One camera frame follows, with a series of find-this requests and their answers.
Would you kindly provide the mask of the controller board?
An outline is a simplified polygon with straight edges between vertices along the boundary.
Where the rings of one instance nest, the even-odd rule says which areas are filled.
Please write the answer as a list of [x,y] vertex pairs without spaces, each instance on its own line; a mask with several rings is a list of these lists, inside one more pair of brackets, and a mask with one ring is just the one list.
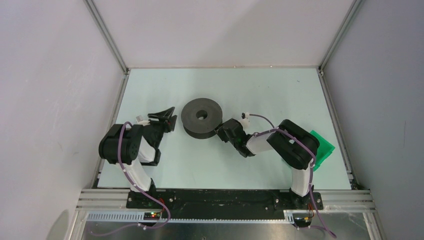
[[309,229],[312,224],[313,217],[309,216],[294,216],[293,217],[293,226],[296,229]]
[[162,218],[162,214],[160,212],[145,212],[143,214],[144,221],[159,221]]

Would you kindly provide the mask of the right controller board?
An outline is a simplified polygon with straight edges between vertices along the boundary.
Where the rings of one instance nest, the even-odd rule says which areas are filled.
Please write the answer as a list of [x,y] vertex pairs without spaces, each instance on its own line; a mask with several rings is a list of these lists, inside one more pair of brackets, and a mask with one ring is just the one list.
[[294,216],[293,217],[293,226],[296,229],[309,229],[312,224],[313,217],[309,216]]

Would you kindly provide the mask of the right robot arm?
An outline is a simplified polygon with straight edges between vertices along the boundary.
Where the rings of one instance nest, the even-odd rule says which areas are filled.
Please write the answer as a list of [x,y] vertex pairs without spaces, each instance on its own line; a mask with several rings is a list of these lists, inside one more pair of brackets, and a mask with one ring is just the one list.
[[240,120],[229,119],[215,130],[218,137],[244,158],[274,150],[291,168],[291,204],[304,209],[311,202],[313,167],[320,147],[319,140],[289,119],[259,133],[247,134]]

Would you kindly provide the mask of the dark grey cable spool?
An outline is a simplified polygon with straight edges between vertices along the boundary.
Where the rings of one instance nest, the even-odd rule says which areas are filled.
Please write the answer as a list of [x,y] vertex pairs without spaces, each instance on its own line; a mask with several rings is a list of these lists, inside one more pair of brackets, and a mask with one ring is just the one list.
[[181,121],[186,133],[195,139],[208,139],[216,135],[223,122],[220,105],[209,98],[189,101],[181,111]]

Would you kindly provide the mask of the left controller board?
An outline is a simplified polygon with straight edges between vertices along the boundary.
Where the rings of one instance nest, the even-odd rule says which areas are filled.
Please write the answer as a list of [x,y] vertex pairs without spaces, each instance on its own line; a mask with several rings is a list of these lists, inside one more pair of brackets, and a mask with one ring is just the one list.
[[160,212],[145,212],[143,214],[144,221],[159,221],[162,218],[162,214]]

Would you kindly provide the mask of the green plastic tray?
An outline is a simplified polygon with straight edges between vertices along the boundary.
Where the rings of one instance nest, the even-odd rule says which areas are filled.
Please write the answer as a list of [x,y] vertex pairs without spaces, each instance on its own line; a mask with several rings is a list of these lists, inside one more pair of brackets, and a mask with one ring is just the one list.
[[310,132],[317,140],[319,141],[319,147],[316,153],[316,161],[313,171],[316,171],[321,164],[333,153],[335,146],[333,146],[329,141],[323,138],[319,133],[312,130]]

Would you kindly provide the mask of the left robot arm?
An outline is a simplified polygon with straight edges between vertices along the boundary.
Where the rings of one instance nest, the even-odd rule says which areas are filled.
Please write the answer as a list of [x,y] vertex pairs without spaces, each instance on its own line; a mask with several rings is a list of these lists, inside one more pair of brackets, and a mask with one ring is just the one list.
[[139,115],[135,124],[114,124],[98,146],[99,157],[124,173],[131,184],[130,189],[140,193],[138,201],[145,208],[156,206],[158,194],[151,190],[155,187],[154,181],[143,167],[159,164],[163,136],[173,132],[177,122],[178,116],[174,111],[172,106],[149,113],[147,119]]

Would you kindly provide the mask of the aluminium frame rail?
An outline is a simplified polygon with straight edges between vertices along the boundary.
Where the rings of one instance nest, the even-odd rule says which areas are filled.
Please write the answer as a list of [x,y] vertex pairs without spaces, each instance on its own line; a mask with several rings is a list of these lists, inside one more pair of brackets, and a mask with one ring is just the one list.
[[88,12],[90,13],[94,23],[96,24],[97,28],[99,29],[100,34],[102,35],[106,45],[108,46],[109,50],[111,51],[112,56],[116,60],[120,70],[127,75],[129,72],[129,68],[126,65],[124,58],[122,54],[119,51],[119,48],[114,41],[113,36],[111,35],[106,22],[104,21],[104,18],[102,17],[96,3],[94,0],[84,0],[83,1],[88,9]]

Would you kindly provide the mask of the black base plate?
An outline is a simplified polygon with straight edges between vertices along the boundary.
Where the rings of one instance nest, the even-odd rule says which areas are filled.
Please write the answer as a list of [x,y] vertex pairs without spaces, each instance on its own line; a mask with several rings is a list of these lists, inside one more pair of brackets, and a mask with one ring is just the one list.
[[323,210],[321,194],[300,197],[290,190],[177,189],[150,190],[149,199],[130,191],[126,208],[163,211],[172,219],[277,220],[285,210]]

